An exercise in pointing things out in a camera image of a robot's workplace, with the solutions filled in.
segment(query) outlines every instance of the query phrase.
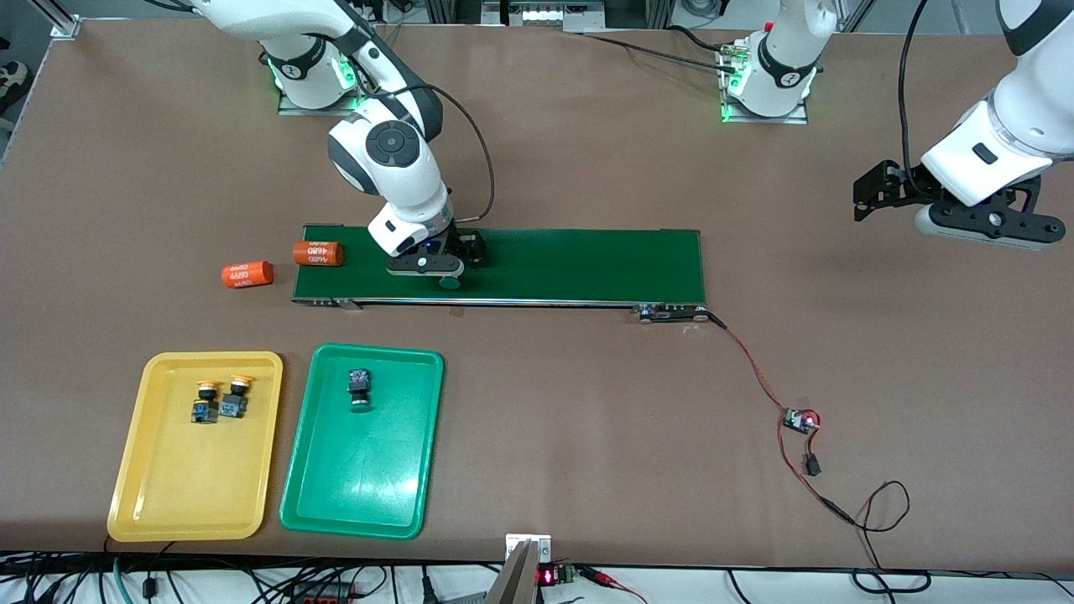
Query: teal cable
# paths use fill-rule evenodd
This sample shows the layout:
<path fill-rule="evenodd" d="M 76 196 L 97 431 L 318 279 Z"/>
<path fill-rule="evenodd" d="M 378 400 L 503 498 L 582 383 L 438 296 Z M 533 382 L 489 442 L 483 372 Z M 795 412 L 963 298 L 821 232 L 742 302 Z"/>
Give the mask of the teal cable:
<path fill-rule="evenodd" d="M 119 574 L 119 558 L 112 561 L 112 576 L 116 578 L 116 587 L 119 588 L 119 595 L 122 596 L 126 604 L 134 604 L 131 600 L 131 594 L 127 593 L 127 586 L 124 585 L 124 576 Z"/>

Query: orange can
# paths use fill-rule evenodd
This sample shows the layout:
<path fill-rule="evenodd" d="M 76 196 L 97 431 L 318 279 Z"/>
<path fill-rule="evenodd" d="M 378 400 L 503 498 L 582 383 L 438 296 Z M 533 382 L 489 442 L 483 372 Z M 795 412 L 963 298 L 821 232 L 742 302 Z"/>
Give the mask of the orange can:
<path fill-rule="evenodd" d="M 337 241 L 300 241 L 291 248 L 291 257 L 303 267 L 338 267 L 343 264 L 343 244 Z"/>
<path fill-rule="evenodd" d="M 231 289 L 255 287 L 272 283 L 272 263 L 267 260 L 228 264 L 220 271 L 223 285 Z"/>

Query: yellow tray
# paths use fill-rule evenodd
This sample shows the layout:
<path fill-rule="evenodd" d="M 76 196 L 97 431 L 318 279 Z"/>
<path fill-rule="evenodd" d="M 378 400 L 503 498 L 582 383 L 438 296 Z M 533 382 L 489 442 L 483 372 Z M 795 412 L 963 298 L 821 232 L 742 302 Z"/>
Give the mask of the yellow tray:
<path fill-rule="evenodd" d="M 198 382 L 253 377 L 242 418 L 191 423 Z M 274 353 L 163 353 L 145 365 L 108 513 L 119 542 L 241 540 L 264 518 L 284 361 Z"/>

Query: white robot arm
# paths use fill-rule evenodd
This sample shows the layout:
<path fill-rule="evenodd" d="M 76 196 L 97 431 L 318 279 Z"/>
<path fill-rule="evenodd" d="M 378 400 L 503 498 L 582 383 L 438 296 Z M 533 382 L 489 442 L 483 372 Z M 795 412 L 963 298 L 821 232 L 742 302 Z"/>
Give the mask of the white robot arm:
<path fill-rule="evenodd" d="M 831 0 L 780 0 L 771 28 L 736 42 L 748 49 L 750 59 L 737 66 L 740 77 L 731 80 L 727 94 L 764 117 L 790 113 L 808 94 L 816 61 L 838 20 Z"/>
<path fill-rule="evenodd" d="M 395 258 L 453 232 L 448 190 L 427 144 L 440 132 L 440 100 L 351 6 L 343 0 L 193 0 L 193 6 L 226 33 L 259 41 L 296 104 L 337 100 L 346 91 L 346 82 L 338 81 L 345 75 L 325 68 L 344 57 L 353 61 L 374 92 L 329 133 L 329 157 L 354 188 L 388 201 L 369 233 Z M 415 263 L 412 274 L 462 272 L 461 261 L 446 263 L 424 270 L 431 265 L 426 259 Z M 404 264 L 396 262 L 393 272 L 411 274 Z"/>
<path fill-rule="evenodd" d="M 926 234 L 1028 250 L 1063 238 L 1061 220 L 1033 211 L 1040 174 L 1074 156 L 1074 0 L 998 0 L 997 12 L 1018 57 L 1014 71 L 921 156 L 921 167 L 885 160 L 859 178 L 855 220 L 924 203 L 914 222 Z"/>

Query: metal mounting plate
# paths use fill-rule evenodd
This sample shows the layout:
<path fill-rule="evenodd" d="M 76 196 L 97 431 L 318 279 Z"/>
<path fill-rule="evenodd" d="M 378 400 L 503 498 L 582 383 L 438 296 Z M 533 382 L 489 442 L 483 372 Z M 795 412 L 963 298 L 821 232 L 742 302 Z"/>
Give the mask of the metal mounting plate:
<path fill-rule="evenodd" d="M 552 535 L 531 535 L 527 533 L 508 533 L 504 540 L 504 560 L 511 557 L 514 547 L 519 542 L 535 541 L 540 546 L 540 563 L 546 564 L 552 561 Z"/>

